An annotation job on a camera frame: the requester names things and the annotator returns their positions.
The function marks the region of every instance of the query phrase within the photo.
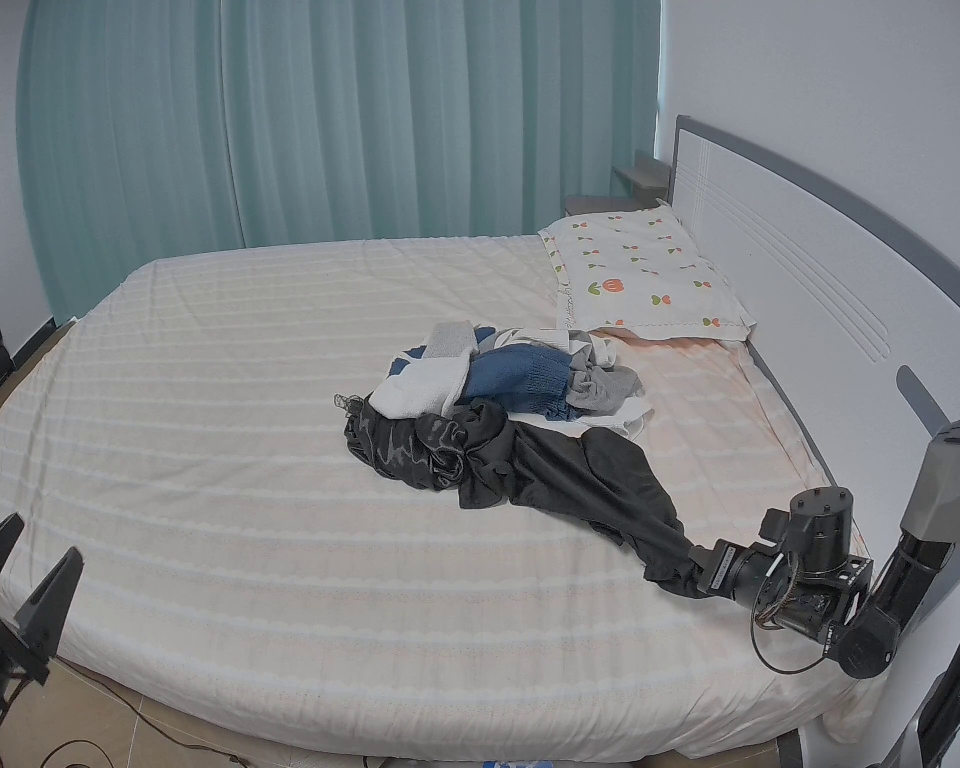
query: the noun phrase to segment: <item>mattress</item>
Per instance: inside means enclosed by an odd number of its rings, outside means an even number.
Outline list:
[[[7,618],[70,545],[68,659],[235,731],[435,760],[625,761],[756,743],[838,706],[832,663],[778,677],[749,615],[643,580],[576,521],[458,507],[376,476],[337,394],[434,323],[549,327],[539,238],[168,259],[82,319],[0,409],[0,512],[27,520]],[[637,441],[687,535],[749,543],[825,483],[743,345],[617,341]],[[761,633],[784,666],[807,640]]]

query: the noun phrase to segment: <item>white garment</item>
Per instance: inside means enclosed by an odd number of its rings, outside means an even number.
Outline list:
[[[581,416],[573,421],[548,421],[541,414],[508,414],[512,421],[522,421],[543,429],[551,429],[571,438],[579,438],[588,429],[599,426],[632,440],[643,431],[643,418],[653,410],[645,397],[627,397],[614,413],[608,416]]]
[[[494,349],[510,344],[543,344],[567,354],[576,354],[583,348],[592,347],[590,361],[600,368],[609,368],[616,363],[616,347],[612,339],[601,339],[591,333],[570,331],[565,328],[544,330],[542,328],[510,328],[497,336]]]
[[[439,414],[449,419],[467,382],[470,350],[460,357],[411,360],[400,373],[387,379],[370,395],[370,405],[387,419],[415,419]]]

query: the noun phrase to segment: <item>pillow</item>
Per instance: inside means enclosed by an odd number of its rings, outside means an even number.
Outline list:
[[[567,217],[540,236],[560,282],[560,328],[742,342],[756,325],[669,205]]]

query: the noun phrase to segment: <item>white headboard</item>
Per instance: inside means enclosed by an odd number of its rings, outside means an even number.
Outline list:
[[[670,201],[756,318],[755,356],[885,560],[930,431],[960,419],[960,268],[833,182],[688,117]]]

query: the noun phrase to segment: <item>teal curtain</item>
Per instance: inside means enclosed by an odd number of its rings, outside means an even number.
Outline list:
[[[62,321],[192,252],[534,232],[651,153],[658,0],[34,0],[18,142]]]

